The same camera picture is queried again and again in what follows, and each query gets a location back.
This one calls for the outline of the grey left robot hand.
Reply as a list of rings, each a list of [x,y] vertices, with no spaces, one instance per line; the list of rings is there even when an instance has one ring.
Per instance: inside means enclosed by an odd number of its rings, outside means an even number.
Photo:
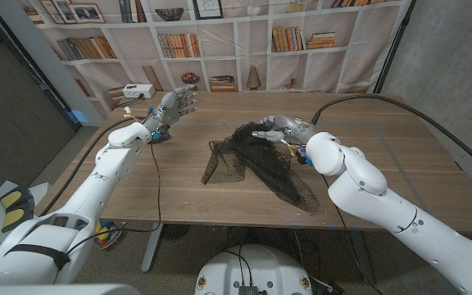
[[[186,84],[166,93],[159,105],[147,116],[142,125],[148,130],[151,140],[162,137],[180,117],[198,110],[193,107],[197,93],[193,84]]]

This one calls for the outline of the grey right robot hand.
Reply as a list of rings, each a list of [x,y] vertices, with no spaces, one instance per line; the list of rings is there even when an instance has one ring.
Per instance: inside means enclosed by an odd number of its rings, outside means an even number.
[[[266,126],[271,127],[271,130],[252,131],[252,136],[270,142],[279,142],[282,139],[293,138],[297,143],[307,144],[317,134],[313,125],[285,115],[266,116],[261,121]]]

